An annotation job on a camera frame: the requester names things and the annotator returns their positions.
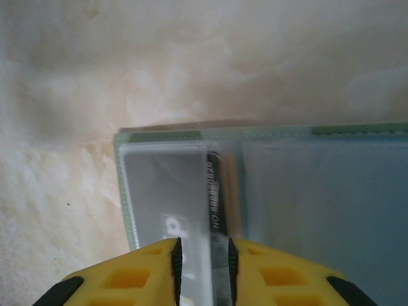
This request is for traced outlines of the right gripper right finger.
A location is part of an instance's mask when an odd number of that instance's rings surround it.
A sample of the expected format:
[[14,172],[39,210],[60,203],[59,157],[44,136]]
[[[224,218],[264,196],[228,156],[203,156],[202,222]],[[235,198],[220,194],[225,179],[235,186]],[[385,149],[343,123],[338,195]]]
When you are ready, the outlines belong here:
[[241,238],[228,244],[233,305],[375,305],[331,268]]

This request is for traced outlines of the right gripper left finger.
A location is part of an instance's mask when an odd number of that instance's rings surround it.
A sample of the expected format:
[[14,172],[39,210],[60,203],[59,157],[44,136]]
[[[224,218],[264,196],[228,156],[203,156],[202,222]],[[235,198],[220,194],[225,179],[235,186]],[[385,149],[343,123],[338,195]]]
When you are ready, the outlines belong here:
[[167,238],[71,273],[36,305],[180,305],[182,241]]

